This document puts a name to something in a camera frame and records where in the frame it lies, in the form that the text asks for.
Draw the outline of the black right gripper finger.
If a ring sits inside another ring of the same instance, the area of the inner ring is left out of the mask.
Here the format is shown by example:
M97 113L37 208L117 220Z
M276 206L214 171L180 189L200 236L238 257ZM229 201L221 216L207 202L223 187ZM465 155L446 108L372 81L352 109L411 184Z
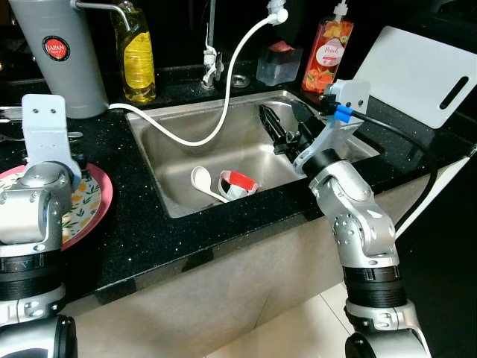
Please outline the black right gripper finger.
M277 147L289 143L289 133L284 130L276 113L264 104L260 104L258 110L260 123L272 139L273 144Z
M300 123L301 126L306 127L308 130L323 129L323 123L310 110L310 106L300 100L292 100L291 107L297 123Z

